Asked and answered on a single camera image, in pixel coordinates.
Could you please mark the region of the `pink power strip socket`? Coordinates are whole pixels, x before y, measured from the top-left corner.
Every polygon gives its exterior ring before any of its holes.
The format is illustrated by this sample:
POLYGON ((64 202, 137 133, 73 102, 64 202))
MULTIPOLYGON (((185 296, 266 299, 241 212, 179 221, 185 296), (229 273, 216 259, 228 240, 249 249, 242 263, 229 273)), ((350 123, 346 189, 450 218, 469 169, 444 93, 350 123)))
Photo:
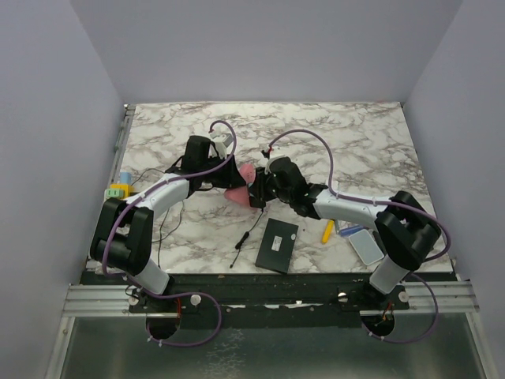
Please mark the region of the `pink power strip socket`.
POLYGON ((245 185, 236 189, 227 189, 224 192, 224 197, 228 201, 232 201, 246 208, 252 208, 249 200, 249 187, 255 181, 256 168, 252 164, 246 163, 240 167, 238 172, 244 179, 245 185))

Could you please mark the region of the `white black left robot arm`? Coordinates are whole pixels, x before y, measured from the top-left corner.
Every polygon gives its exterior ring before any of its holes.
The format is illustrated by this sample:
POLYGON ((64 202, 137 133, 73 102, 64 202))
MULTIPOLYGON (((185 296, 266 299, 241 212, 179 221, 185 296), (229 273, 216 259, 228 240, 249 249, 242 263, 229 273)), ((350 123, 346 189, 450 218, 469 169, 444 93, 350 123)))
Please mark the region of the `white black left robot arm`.
POLYGON ((103 203, 90 258, 104 269, 124 272, 147 290, 147 302, 154 310, 166 311, 174 302, 169 274, 151 259, 154 221, 203 184, 225 190, 245 185, 234 153, 226 152, 229 143, 191 136, 184 155, 154 185, 124 200, 111 198, 103 203))

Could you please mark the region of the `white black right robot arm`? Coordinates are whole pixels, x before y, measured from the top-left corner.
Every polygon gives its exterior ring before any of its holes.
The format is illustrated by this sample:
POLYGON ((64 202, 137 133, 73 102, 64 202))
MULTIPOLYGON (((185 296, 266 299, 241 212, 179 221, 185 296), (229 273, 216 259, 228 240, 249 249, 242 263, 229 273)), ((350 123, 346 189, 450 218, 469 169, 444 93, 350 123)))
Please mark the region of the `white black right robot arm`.
POLYGON ((342 220, 377 233, 386 257, 362 290, 364 303, 379 309, 391 299, 396 285, 418 270, 445 230, 406 191, 390 198, 356 197, 338 193, 324 184, 307 182, 298 166, 287 157, 257 167, 249 186, 249 203, 261 208, 281 201, 299 216, 315 220, 342 220))

